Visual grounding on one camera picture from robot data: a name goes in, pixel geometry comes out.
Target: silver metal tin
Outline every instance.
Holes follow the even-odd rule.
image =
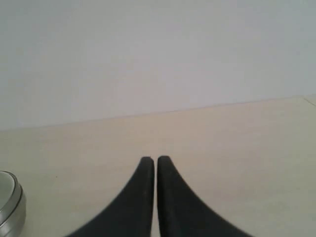
[[[0,237],[20,235],[26,217],[26,198],[15,175],[0,171]]]

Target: white wall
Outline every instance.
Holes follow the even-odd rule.
[[[1,0],[0,130],[316,92],[315,0]]]

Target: black object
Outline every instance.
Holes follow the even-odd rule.
[[[158,159],[157,172],[161,237],[250,237],[204,204],[182,179],[170,157]]]
[[[154,162],[143,157],[113,202],[68,237],[150,237],[154,200]]]

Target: metal cylinder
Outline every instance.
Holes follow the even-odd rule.
[[[26,198],[15,175],[0,171],[0,237],[18,237],[26,217]]]

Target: tabletop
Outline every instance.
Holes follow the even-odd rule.
[[[115,198],[141,157],[161,155],[251,235],[313,236],[315,105],[316,96],[298,96],[2,131],[0,170],[14,173],[27,197],[21,237],[69,234]]]

